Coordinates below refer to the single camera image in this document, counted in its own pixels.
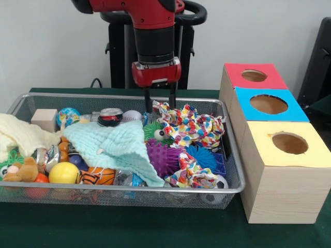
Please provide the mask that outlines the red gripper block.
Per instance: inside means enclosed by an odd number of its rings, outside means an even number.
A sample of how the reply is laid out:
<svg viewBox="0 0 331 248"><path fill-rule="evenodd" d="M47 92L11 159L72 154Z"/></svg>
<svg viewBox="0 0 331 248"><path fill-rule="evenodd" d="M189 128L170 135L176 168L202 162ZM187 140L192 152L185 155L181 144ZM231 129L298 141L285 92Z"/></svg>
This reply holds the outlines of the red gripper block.
<svg viewBox="0 0 331 248"><path fill-rule="evenodd" d="M147 113L152 113L152 101L149 87L156 83L171 83L169 106L170 109L175 109L177 81L180 79L182 72L178 57L174 57L169 63L159 65L143 65L138 61L133 62L131 70L135 83L139 87L144 88L145 108Z"/></svg>

